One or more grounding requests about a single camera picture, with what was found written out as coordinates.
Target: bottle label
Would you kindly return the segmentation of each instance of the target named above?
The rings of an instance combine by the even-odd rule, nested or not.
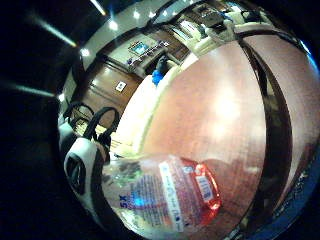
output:
[[[209,181],[206,176],[196,176],[197,183],[199,185],[203,201],[209,202],[213,199],[212,190]]]
[[[174,186],[174,181],[170,173],[169,164],[162,162],[159,164],[160,174],[162,178],[162,185],[167,201],[168,211],[172,222],[172,227],[177,232],[183,232],[183,222],[179,200]]]

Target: white sofa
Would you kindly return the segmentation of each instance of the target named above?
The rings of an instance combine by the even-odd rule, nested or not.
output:
[[[257,23],[273,25],[272,22],[270,21],[270,19],[267,17],[267,15],[262,11],[259,12],[259,15],[262,19],[261,22],[246,22],[244,17],[242,16],[241,12],[228,12],[228,13],[226,13],[226,15],[233,20],[233,24],[235,26],[237,26],[237,25],[250,25],[250,24],[257,24]]]
[[[206,34],[216,42],[220,41],[222,43],[227,43],[235,40],[233,22],[231,20],[225,19],[223,20],[223,25],[226,27],[225,31],[222,31],[221,33],[217,34],[211,28],[205,28]]]
[[[111,134],[111,152],[127,158],[140,154],[160,98],[181,71],[181,68],[170,60],[168,65],[170,69],[157,87],[152,82],[152,76],[148,75],[131,97],[116,132]]]
[[[201,55],[204,55],[205,53],[219,46],[218,43],[209,36],[206,38],[201,38],[201,34],[197,29],[198,25],[196,23],[185,20],[180,25],[191,35],[191,38],[184,39],[178,34],[174,33],[175,38],[182,42],[197,57],[200,57]]]
[[[186,70],[190,65],[198,61],[199,58],[194,53],[189,53],[189,55],[184,59],[183,63],[180,65],[181,71]]]

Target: white cushion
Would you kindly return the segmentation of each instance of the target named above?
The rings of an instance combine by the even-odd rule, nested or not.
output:
[[[226,13],[226,15],[233,20],[234,24],[246,23],[243,16],[241,15],[241,12],[228,12]]]
[[[181,64],[181,70],[187,69],[190,65],[198,61],[198,57],[194,53],[190,53]]]
[[[273,23],[271,22],[271,20],[267,17],[267,15],[264,13],[264,12],[260,12],[260,16],[262,18],[262,20],[265,22],[265,23],[269,23],[270,25],[273,26]]]
[[[275,29],[272,25],[268,23],[257,23],[257,22],[249,22],[245,24],[239,24],[234,26],[234,32],[236,34],[241,32],[250,32],[255,30],[273,30]]]
[[[226,42],[230,42],[236,39],[234,34],[234,24],[231,20],[225,19],[223,20],[223,25],[226,27],[226,31],[222,31],[219,36],[225,40]]]
[[[180,23],[180,25],[185,31],[190,33],[193,38],[197,39],[198,41],[201,40],[201,33],[199,32],[198,25],[196,23],[184,20]]]

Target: ceiling light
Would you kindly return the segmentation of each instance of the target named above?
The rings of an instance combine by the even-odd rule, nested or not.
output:
[[[64,99],[65,99],[64,93],[61,93],[61,94],[58,96],[58,99],[59,99],[60,102],[63,102]]]
[[[116,23],[115,21],[111,20],[109,22],[109,28],[111,30],[117,31],[118,30],[118,23]]]
[[[69,37],[64,35],[57,28],[55,28],[54,26],[52,26],[51,24],[46,22],[40,16],[33,14],[33,15],[30,15],[29,18],[31,19],[32,24],[36,24],[36,25],[40,26],[42,29],[50,32],[52,35],[54,35],[55,37],[64,41],[65,43],[69,44],[70,46],[77,47],[77,44],[72,39],[70,39]]]
[[[134,11],[134,12],[133,12],[133,17],[134,17],[135,19],[139,19],[139,18],[140,18],[140,13],[137,12],[137,11]]]
[[[102,16],[106,15],[106,12],[104,11],[103,7],[97,0],[90,0],[90,2],[98,9]]]
[[[149,18],[154,18],[157,14],[153,13],[153,12],[149,12]]]
[[[82,48],[82,49],[80,50],[80,53],[81,53],[81,55],[82,55],[83,57],[89,57],[89,56],[90,56],[90,52],[89,52],[89,50],[86,49],[86,48]]]

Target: plastic bottle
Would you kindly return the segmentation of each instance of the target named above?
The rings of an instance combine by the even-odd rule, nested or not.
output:
[[[125,226],[148,239],[181,239],[209,224],[221,198],[206,165],[173,155],[111,161],[104,195]]]

